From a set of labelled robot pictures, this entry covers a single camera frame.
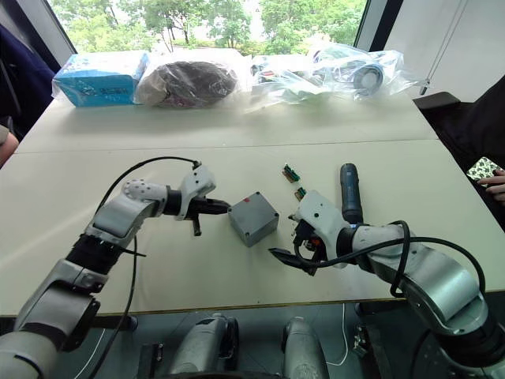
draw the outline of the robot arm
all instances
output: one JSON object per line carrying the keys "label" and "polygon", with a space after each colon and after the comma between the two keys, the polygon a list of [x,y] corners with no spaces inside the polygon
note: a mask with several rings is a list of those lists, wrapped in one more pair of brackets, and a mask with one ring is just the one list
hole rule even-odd
{"label": "robot arm", "polygon": [[78,348],[85,338],[100,306],[92,293],[103,289],[144,220],[162,214],[192,220],[194,234],[201,235],[200,213],[222,214],[230,207],[205,197],[214,188],[205,166],[189,173],[178,190],[142,179],[126,182],[24,304],[14,332],[0,336],[0,377],[49,377],[58,352]]}
{"label": "robot arm", "polygon": [[[319,265],[300,259],[302,244],[314,252],[309,261],[315,264],[337,257],[345,260],[357,251],[404,237],[400,225],[351,228],[335,206],[316,191],[304,196],[292,218],[299,222],[294,237],[297,254],[270,251],[282,263],[309,275],[314,275]],[[401,256],[402,245],[398,244],[346,261],[393,283]],[[457,261],[413,242],[398,288],[456,370],[477,377],[505,377],[505,331],[489,313],[475,279]]]}

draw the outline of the blue cardboard box in plastic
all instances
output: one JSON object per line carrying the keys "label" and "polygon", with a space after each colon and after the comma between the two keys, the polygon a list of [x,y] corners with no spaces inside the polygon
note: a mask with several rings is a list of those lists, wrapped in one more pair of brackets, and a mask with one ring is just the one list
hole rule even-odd
{"label": "blue cardboard box in plastic", "polygon": [[62,91],[76,107],[133,104],[147,51],[72,55],[53,79],[53,97]]}

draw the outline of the white table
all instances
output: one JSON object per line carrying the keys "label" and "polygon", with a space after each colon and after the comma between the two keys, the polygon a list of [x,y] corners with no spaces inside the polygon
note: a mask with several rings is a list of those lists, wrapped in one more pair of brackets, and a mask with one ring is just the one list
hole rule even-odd
{"label": "white table", "polygon": [[75,108],[53,101],[18,153],[88,150],[277,146],[436,139],[406,94],[319,106],[167,110],[124,106]]}
{"label": "white table", "polygon": [[[8,215],[0,218],[0,314],[18,312],[69,252],[121,172],[167,154],[208,165],[218,183],[212,197],[234,204],[261,191],[281,215],[279,229],[248,249],[227,215],[202,216],[198,238],[190,222],[148,220],[138,234],[139,251],[148,257],[140,260],[133,312],[389,298],[388,284],[352,265],[310,277],[270,255],[269,247],[292,246],[294,223],[286,217],[297,207],[297,186],[280,174],[285,162],[307,190],[319,190],[336,204],[336,172],[354,162],[367,222],[403,219],[416,235],[456,242],[477,257],[490,291],[505,288],[505,235],[439,141],[22,153],[0,170],[0,209]],[[178,186],[189,169],[158,162],[134,176]],[[473,272],[457,253],[444,251]],[[111,270],[98,296],[101,313],[123,310],[131,267],[131,257],[123,256]]]}

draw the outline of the phone case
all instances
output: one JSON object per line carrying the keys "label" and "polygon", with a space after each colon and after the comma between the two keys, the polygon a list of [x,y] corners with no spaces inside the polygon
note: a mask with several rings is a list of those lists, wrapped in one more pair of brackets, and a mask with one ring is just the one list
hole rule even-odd
{"label": "phone case", "polygon": [[466,174],[477,181],[494,176],[494,170],[501,170],[501,167],[489,158],[483,156],[466,172]]}

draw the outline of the white wall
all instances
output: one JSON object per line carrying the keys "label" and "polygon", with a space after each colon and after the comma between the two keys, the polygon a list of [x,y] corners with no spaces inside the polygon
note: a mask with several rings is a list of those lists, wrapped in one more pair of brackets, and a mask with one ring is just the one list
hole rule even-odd
{"label": "white wall", "polygon": [[[459,4],[404,0],[386,49],[403,52],[407,68],[426,77]],[[449,91],[471,102],[505,75],[504,17],[504,0],[468,0],[426,95]],[[419,97],[419,88],[410,95]]]}

